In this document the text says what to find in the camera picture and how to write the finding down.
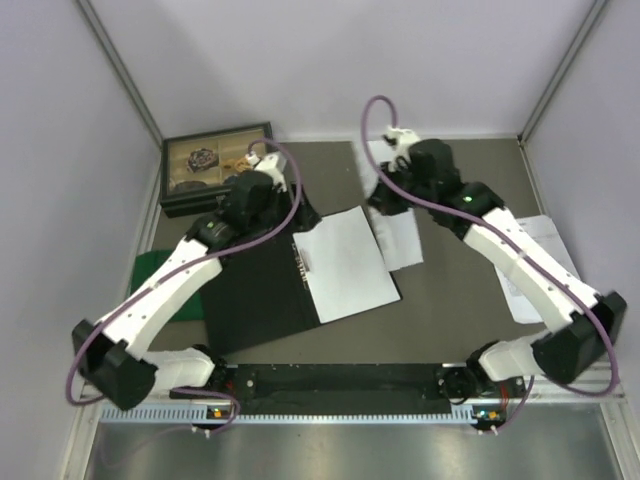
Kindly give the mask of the printed text paper sheet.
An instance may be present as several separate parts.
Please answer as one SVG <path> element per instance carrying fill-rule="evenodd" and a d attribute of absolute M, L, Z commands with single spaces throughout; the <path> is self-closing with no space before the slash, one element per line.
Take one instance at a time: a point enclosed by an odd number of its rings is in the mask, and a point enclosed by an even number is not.
<path fill-rule="evenodd" d="M 369 141 L 367 145 L 376 163 L 381 164 L 391 159 L 391 148 L 383 140 Z M 361 182 L 365 198 L 368 198 L 377 185 L 378 176 L 366 155 L 359 161 L 362 164 Z M 389 272 L 423 262 L 418 226 L 412 209 L 398 215 L 383 216 L 373 207 L 369 207 L 369 213 L 374 234 Z"/>

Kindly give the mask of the white folder black inside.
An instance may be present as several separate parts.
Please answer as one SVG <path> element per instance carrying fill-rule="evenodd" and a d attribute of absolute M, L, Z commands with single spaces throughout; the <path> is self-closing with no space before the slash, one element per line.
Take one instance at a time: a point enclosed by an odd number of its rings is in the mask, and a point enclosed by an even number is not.
<path fill-rule="evenodd" d="M 200 290 L 207 343 L 220 356 L 326 324 L 304 289 L 292 244 L 295 233 L 233 255 Z"/>

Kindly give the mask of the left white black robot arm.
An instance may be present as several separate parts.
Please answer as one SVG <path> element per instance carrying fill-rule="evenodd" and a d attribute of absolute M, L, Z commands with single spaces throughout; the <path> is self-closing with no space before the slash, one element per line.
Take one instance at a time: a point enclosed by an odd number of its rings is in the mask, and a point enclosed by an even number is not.
<path fill-rule="evenodd" d="M 182 387 L 209 397 L 224 390 L 225 370 L 203 350 L 149 348 L 178 310 L 222 273 L 226 259 L 295 225 L 304 197 L 298 161 L 283 146 L 264 156 L 249 151 L 245 158 L 249 168 L 221 207 L 198 218 L 154 274 L 111 312 L 73 328 L 69 381 L 80 375 L 100 399 L 122 411 Z"/>

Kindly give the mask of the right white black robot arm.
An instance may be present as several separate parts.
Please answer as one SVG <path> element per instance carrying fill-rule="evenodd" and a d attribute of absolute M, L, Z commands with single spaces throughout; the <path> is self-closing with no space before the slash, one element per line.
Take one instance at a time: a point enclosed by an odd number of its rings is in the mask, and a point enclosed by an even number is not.
<path fill-rule="evenodd" d="M 544 324 L 536 335 L 473 352 L 466 361 L 469 388 L 487 396 L 503 380 L 529 375 L 573 383 L 615 343 L 626 301 L 615 291 L 599 293 L 566 270 L 486 184 L 463 181 L 448 144 L 398 127 L 388 128 L 383 140 L 392 157 L 381 163 L 368 204 L 385 216 L 426 209 L 436 224 L 504 274 Z"/>

